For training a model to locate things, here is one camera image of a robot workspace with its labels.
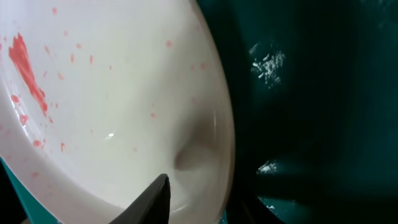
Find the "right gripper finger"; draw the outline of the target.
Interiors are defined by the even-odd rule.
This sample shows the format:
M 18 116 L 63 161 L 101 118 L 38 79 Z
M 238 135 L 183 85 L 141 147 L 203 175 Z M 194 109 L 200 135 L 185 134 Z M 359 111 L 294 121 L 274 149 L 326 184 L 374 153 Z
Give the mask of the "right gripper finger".
M 160 174 L 109 224 L 168 224 L 170 198 L 169 177 L 167 174 Z

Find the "white plate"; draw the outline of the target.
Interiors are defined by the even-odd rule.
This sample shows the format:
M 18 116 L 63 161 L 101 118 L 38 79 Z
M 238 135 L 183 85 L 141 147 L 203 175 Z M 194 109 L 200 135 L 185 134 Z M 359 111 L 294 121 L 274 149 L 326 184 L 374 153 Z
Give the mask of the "white plate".
M 234 166 L 196 1 L 1 0 L 1 157 L 63 223 L 109 223 L 160 174 L 171 223 L 218 223 Z

